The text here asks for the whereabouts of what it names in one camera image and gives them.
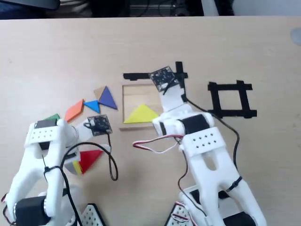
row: green piece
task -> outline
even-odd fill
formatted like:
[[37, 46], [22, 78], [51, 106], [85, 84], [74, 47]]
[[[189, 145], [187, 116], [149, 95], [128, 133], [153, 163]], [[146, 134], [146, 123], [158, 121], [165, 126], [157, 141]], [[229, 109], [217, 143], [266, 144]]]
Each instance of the green piece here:
[[46, 118], [45, 120], [50, 120], [50, 119], [57, 119], [57, 120], [59, 120], [60, 118], [61, 118], [61, 117], [60, 117], [58, 114], [54, 114], [54, 115], [52, 115], [52, 116]]

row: red triangle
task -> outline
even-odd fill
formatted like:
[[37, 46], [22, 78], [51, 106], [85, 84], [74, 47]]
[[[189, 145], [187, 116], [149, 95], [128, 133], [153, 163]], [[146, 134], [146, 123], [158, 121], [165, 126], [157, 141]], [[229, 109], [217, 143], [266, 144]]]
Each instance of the red triangle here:
[[99, 156], [103, 153], [101, 150], [92, 150], [92, 151], [84, 151], [80, 152], [80, 161], [79, 164], [81, 166], [81, 171], [84, 174]]

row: tan triangle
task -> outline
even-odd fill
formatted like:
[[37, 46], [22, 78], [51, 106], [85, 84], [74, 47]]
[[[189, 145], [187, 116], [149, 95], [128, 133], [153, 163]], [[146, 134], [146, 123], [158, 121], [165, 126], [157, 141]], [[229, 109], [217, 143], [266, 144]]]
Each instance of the tan triangle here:
[[100, 97], [102, 96], [104, 88], [105, 88], [105, 86], [102, 86], [102, 87], [94, 90], [94, 94], [95, 94], [95, 97], [97, 100], [99, 100]]

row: blue triangle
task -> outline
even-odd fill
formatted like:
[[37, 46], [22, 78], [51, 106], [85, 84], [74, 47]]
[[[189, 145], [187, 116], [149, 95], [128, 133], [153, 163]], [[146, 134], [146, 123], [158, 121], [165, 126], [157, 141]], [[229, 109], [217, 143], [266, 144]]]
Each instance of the blue triangle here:
[[117, 110], [117, 106], [115, 104], [115, 101], [112, 97], [111, 92], [109, 91], [109, 88], [106, 86], [104, 88], [103, 94], [101, 95], [101, 97], [99, 98], [98, 101], [101, 105], [105, 105], [107, 107], [111, 107]]
[[91, 108], [93, 111], [100, 113], [99, 105], [97, 100], [89, 101], [84, 103], [85, 106]]

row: colored shape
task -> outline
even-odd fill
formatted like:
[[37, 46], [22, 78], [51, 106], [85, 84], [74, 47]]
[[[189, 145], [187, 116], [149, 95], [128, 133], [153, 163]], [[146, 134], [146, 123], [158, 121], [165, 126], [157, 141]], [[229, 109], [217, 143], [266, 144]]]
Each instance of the colored shape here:
[[97, 161], [99, 156], [103, 153], [101, 150], [92, 150], [80, 152], [80, 162], [81, 172], [84, 174], [94, 162]]
[[46, 118], [45, 120], [50, 120], [50, 119], [57, 119], [57, 120], [59, 120], [60, 118], [61, 118], [61, 117], [60, 117], [58, 114], [54, 114], [54, 115], [52, 115], [52, 116]]
[[75, 105], [71, 106], [65, 114], [65, 121], [70, 122], [72, 119], [77, 117], [80, 113], [82, 113], [83, 103], [84, 103], [84, 99], [81, 99]]
[[72, 174], [77, 175], [77, 172], [74, 168], [73, 162], [70, 162], [68, 164], [65, 164], [64, 167]]
[[73, 166], [74, 166], [74, 169], [76, 171], [76, 173], [79, 175], [79, 174], [82, 174], [82, 169], [81, 169], [81, 166], [79, 164], [78, 161], [73, 161]]
[[153, 119], [157, 118], [158, 114], [155, 113], [146, 105], [140, 105], [137, 107], [131, 115], [123, 123], [142, 123], [151, 122]]
[[85, 102], [84, 105], [92, 109], [93, 111], [100, 113], [99, 104], [97, 100]]
[[99, 100], [100, 97], [102, 96], [104, 88], [105, 88], [105, 86], [102, 86], [102, 87], [94, 90], [94, 94], [95, 94], [95, 97], [97, 100]]
[[98, 101], [101, 105], [107, 106], [107, 107], [111, 107], [117, 110], [117, 106], [115, 104], [115, 101], [112, 97], [111, 92], [109, 91], [109, 88], [106, 86], [104, 88], [103, 94], [100, 97], [99, 101]]

